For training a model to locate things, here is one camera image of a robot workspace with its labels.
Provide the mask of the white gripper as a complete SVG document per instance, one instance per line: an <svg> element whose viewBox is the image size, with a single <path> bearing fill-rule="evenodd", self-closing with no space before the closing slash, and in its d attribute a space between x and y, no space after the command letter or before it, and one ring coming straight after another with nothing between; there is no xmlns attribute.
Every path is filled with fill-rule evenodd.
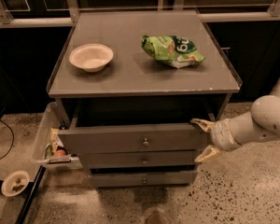
<svg viewBox="0 0 280 224"><path fill-rule="evenodd" d="M192 119L190 122L198 125L206 133L210 133L212 142L215 145L207 146L194 160L197 163L203 163L214 158L222 153L221 150L231 151L241 146L232 136L229 119L219 120L216 123L206 119Z"/></svg>

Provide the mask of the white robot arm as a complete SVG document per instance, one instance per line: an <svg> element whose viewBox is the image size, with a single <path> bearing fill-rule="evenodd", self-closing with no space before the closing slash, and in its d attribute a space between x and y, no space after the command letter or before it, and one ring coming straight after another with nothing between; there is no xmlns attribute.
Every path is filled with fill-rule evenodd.
<svg viewBox="0 0 280 224"><path fill-rule="evenodd" d="M269 95L261 96L246 113L232 119L215 122L192 119L210 134L212 144L196 159L198 163L210 160L224 151L232 151L248 143L264 143L280 139L280 78Z"/></svg>

